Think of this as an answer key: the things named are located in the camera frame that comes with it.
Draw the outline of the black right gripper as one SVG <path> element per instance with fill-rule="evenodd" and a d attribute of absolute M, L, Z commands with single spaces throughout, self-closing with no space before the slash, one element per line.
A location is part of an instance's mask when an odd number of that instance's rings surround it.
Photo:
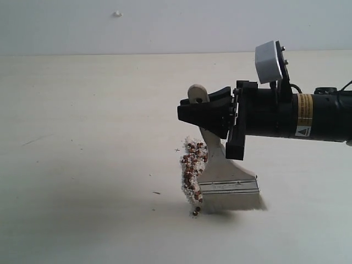
<path fill-rule="evenodd" d="M 239 80 L 233 92 L 234 114 L 230 86 L 213 93 L 208 93 L 204 86 L 191 86 L 188 97 L 177 107 L 178 119 L 204 128 L 220 139 L 228 136 L 225 157 L 231 160 L 244 159 L 247 135 L 294 136 L 294 94 L 289 81 L 273 81 L 269 88 L 259 88 L 255 81 Z"/>

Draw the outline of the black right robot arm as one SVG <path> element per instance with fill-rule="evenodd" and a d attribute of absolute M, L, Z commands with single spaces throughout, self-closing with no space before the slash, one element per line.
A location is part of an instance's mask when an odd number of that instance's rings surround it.
<path fill-rule="evenodd" d="M 351 142 L 351 91 L 318 87 L 293 93 L 294 84 L 239 80 L 213 93 L 192 87 L 177 107 L 178 119 L 225 139 L 225 156 L 243 160 L 246 136 Z"/>

